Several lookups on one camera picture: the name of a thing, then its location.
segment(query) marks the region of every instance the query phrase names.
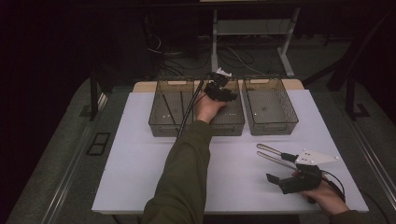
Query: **metal rod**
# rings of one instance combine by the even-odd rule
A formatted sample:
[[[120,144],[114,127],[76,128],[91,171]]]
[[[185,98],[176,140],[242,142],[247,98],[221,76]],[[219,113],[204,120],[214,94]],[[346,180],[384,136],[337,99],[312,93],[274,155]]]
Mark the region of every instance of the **metal rod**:
[[[168,102],[166,101],[166,98],[165,98],[165,95],[164,95],[164,94],[163,94],[163,99],[165,100],[165,104],[166,104],[166,107],[168,108],[168,111],[169,111],[169,114],[170,114],[170,116],[171,116],[172,121],[174,122],[174,124],[176,124],[175,118],[174,118],[173,115],[172,115],[171,108],[169,107],[169,104],[168,104]]]
[[[259,155],[259,156],[261,156],[261,157],[263,157],[263,158],[265,158],[265,159],[267,159],[267,160],[274,161],[274,162],[276,162],[276,163],[278,163],[278,164],[281,164],[281,165],[283,165],[283,166],[286,166],[286,167],[290,168],[290,169],[293,170],[293,171],[296,171],[296,170],[297,170],[297,168],[295,168],[295,167],[293,167],[293,166],[291,166],[291,165],[289,165],[289,164],[287,164],[287,163],[285,163],[285,162],[283,162],[283,161],[280,161],[280,160],[278,160],[278,159],[276,159],[276,158],[274,158],[274,157],[272,157],[272,156],[269,156],[269,155],[267,155],[267,154],[265,154],[265,153],[262,153],[262,152],[260,152],[260,151],[257,151],[257,155]]]
[[[257,148],[270,151],[270,152],[275,153],[276,155],[279,155],[279,156],[282,154],[282,152],[280,152],[280,151],[278,151],[278,150],[276,150],[274,148],[268,147],[266,145],[263,145],[263,144],[257,144]]]

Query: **metal frame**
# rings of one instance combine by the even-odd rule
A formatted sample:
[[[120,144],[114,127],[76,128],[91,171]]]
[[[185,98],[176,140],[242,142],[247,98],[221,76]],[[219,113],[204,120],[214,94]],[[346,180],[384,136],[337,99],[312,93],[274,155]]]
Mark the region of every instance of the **metal frame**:
[[[291,69],[291,65],[288,59],[288,56],[286,55],[286,52],[288,51],[288,47],[294,32],[294,27],[297,23],[297,18],[300,13],[300,8],[297,7],[294,9],[293,14],[291,16],[291,19],[288,20],[287,24],[288,27],[285,29],[285,31],[280,31],[277,33],[271,33],[269,31],[265,32],[265,29],[262,29],[260,31],[260,27],[258,28],[257,26],[261,26],[263,24],[268,24],[269,21],[276,21],[276,20],[256,20],[256,21],[251,21],[251,20],[246,20],[246,21],[218,21],[218,11],[215,9],[213,12],[213,36],[212,36],[212,55],[211,55],[211,64],[212,64],[212,72],[216,72],[217,69],[219,68],[219,61],[218,61],[218,54],[217,54],[217,40],[218,40],[218,35],[285,35],[285,39],[283,41],[283,44],[281,47],[277,48],[277,52],[279,55],[279,58],[283,64],[283,67],[286,71],[286,75],[288,77],[294,77],[294,72]],[[248,26],[250,28],[250,31],[247,31],[247,29],[244,29],[243,26]]]

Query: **black cable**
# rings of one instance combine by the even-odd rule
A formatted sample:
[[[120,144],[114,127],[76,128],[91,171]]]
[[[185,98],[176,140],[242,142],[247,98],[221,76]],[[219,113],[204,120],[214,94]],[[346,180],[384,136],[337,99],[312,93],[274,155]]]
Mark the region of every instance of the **black cable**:
[[[378,208],[379,212],[381,212],[382,216],[384,217],[384,219],[386,220],[386,222],[388,224],[390,224],[390,220],[387,216],[387,214],[385,214],[384,209],[382,209],[382,207],[379,205],[379,203],[366,191],[364,191],[362,188],[359,188],[359,191],[364,194],[367,198],[369,198],[374,204],[375,206]]]
[[[196,105],[200,100],[202,100],[202,98],[204,98],[206,96],[206,94],[204,94],[203,96],[201,96],[201,98],[199,98],[197,101],[195,101],[194,105]]]
[[[343,183],[341,183],[341,181],[335,176],[335,175],[333,175],[333,174],[331,174],[331,173],[329,173],[329,172],[327,172],[327,171],[324,171],[324,170],[320,170],[322,173],[325,173],[326,175],[331,175],[332,177],[334,177],[334,179],[336,179],[337,181],[338,181],[338,183],[340,184],[340,186],[341,186],[341,189],[342,189],[342,193],[344,194],[344,195],[346,195],[346,191],[345,191],[345,189],[344,189],[344,185],[343,185]]]
[[[114,221],[115,221],[117,224],[121,224],[121,222],[119,221],[119,219],[118,219],[115,215],[111,215],[111,216],[113,217]]]
[[[192,111],[192,108],[193,108],[193,105],[194,105],[194,101],[195,101],[195,99],[197,98],[199,92],[201,91],[202,86],[204,85],[204,80],[205,80],[205,79],[206,79],[206,76],[201,77],[201,80],[200,80],[200,82],[199,82],[199,85],[198,85],[198,87],[197,87],[197,89],[196,89],[194,95],[192,96],[192,99],[191,99],[191,101],[190,101],[190,103],[189,103],[189,106],[187,107],[186,114],[184,114],[183,120],[181,121],[181,124],[180,124],[180,128],[178,129],[177,139],[178,139],[178,138],[181,136],[181,134],[183,133],[183,129],[184,129],[184,126],[186,125],[187,118],[189,117],[189,114],[190,114],[190,112]]]

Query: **dark background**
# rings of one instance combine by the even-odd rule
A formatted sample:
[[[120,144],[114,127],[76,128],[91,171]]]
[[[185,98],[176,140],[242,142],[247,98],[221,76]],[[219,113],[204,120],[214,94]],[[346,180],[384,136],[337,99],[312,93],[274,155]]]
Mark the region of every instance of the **dark background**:
[[[375,6],[385,2],[375,1]],[[371,9],[356,6],[303,7],[295,34],[351,37],[359,34],[360,25],[371,13]],[[196,37],[211,34],[208,10],[157,10],[149,14],[150,26],[144,21],[147,15],[129,8],[77,8],[65,0],[2,1],[0,223],[6,222],[71,98],[90,74],[97,75],[103,91],[150,80],[155,59],[145,47],[150,42],[148,31],[188,48],[191,55]],[[252,14],[238,11],[236,15],[233,19]],[[396,74],[390,69],[396,62],[396,36],[389,31],[394,24],[393,11],[354,72],[396,122]]]

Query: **wire basket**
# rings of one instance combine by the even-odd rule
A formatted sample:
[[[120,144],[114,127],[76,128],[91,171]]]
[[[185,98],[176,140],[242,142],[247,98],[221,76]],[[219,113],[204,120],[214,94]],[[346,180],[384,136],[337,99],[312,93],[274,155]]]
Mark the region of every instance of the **wire basket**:
[[[299,120],[281,79],[244,76],[242,94],[251,135],[292,133]]]

